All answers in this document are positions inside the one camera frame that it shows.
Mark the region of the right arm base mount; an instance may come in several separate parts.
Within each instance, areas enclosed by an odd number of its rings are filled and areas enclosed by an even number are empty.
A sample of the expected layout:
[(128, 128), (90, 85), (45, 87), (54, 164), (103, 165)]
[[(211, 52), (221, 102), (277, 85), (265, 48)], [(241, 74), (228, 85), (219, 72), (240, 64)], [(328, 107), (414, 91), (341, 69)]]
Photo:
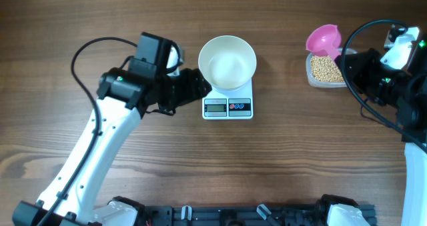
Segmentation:
[(327, 226), (377, 226), (374, 205), (360, 205), (355, 200), (337, 196), (322, 195), (316, 203), (318, 222)]

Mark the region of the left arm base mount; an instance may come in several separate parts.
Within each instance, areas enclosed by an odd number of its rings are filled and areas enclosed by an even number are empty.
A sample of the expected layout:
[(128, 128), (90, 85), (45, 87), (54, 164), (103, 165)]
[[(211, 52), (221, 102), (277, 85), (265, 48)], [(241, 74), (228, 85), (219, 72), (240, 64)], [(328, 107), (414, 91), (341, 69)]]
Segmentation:
[(91, 223), (102, 226), (134, 226), (145, 214), (145, 205), (126, 197), (114, 197), (106, 206), (93, 211)]

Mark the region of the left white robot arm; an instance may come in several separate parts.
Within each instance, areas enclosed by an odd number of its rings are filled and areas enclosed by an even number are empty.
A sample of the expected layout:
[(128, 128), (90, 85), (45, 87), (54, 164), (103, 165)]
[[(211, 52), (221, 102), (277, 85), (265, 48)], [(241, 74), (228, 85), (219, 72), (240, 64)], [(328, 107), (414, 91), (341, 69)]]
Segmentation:
[(95, 208), (95, 200), (119, 149), (148, 113), (172, 116), (205, 97), (210, 84), (197, 69), (183, 69), (178, 44), (142, 33), (136, 52), (104, 73), (89, 96), (93, 111), (73, 151), (35, 203), (20, 202), (15, 225), (148, 225), (145, 207), (115, 197)]

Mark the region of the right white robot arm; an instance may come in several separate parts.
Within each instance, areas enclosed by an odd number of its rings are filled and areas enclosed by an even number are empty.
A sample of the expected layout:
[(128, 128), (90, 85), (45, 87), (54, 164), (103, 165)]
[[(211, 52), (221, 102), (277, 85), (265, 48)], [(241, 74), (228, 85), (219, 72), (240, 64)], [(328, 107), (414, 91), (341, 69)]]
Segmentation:
[(405, 144), (406, 191), (403, 225), (426, 224), (426, 36), (417, 42), (401, 35), (385, 56), (377, 50), (335, 58), (348, 89), (380, 106), (396, 109)]

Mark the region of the pink plastic scoop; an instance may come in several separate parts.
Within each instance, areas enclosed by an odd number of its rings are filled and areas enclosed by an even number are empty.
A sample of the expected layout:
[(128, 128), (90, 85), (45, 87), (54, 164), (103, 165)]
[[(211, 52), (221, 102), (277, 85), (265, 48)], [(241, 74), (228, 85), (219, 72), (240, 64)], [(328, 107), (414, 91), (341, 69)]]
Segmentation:
[(337, 25), (327, 24), (315, 29), (306, 40), (306, 50), (318, 57), (329, 56), (334, 60), (342, 42)]

